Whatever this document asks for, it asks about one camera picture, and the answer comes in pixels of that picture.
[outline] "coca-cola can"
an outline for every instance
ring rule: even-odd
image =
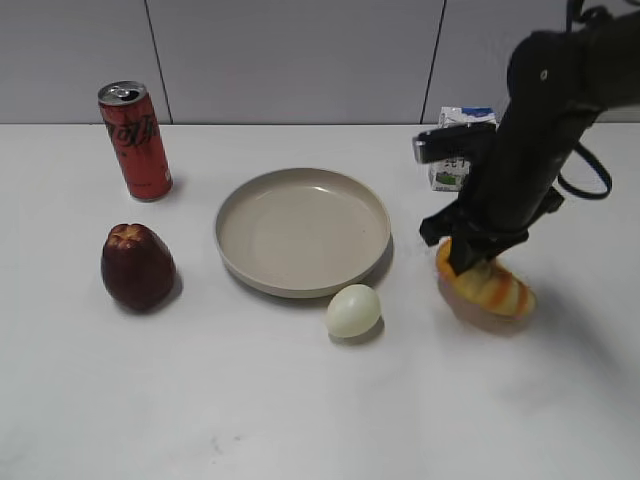
[[[110,83],[98,92],[98,103],[129,193],[147,201],[166,195],[173,182],[147,87]]]

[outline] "plate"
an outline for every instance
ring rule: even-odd
[[[218,251],[247,285],[279,297],[331,295],[364,278],[391,239],[389,215],[373,191],[313,168],[254,178],[222,204]]]

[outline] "egg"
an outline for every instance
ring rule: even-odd
[[[378,294],[366,285],[349,285],[329,303],[325,324],[337,338],[357,337],[369,331],[380,318]]]

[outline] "apple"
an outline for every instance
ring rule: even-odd
[[[102,248],[101,270],[109,294],[137,311],[158,305],[171,292],[176,277],[167,246],[138,223],[111,229]]]

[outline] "black robotic arm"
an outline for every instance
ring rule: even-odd
[[[561,185],[585,198],[604,198],[611,189],[608,173],[579,140],[602,112],[640,104],[640,12],[614,19],[602,7],[582,13],[581,4],[568,4],[568,31],[534,32],[514,51],[510,104],[497,131],[462,126],[416,139],[425,162],[455,154],[471,160],[458,199],[420,227],[429,245],[452,237],[456,274],[526,241],[529,226],[560,207],[552,183],[574,149],[607,192],[580,192],[560,177]],[[572,20],[585,28],[571,32]]]

